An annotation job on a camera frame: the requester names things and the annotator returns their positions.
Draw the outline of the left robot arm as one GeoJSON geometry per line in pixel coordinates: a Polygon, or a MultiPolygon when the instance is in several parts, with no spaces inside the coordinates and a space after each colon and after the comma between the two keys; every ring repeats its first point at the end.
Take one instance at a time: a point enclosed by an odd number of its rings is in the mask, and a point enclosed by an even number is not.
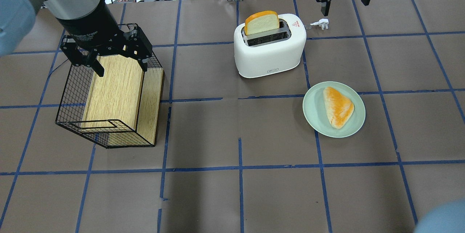
{"type": "Polygon", "coordinates": [[[73,66],[92,68],[103,77],[98,56],[120,55],[138,61],[147,71],[147,62],[154,56],[150,41],[138,25],[123,32],[105,0],[1,0],[1,56],[13,53],[32,30],[42,5],[68,32],[60,49],[73,66]]]}

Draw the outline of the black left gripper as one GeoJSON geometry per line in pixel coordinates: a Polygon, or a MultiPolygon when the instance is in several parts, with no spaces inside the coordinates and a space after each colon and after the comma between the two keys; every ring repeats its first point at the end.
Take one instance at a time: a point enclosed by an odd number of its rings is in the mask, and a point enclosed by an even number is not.
{"type": "Polygon", "coordinates": [[[147,71],[152,57],[152,44],[136,23],[64,23],[68,32],[63,36],[60,49],[73,66],[86,66],[99,77],[104,68],[97,57],[124,56],[138,61],[147,71]]]}

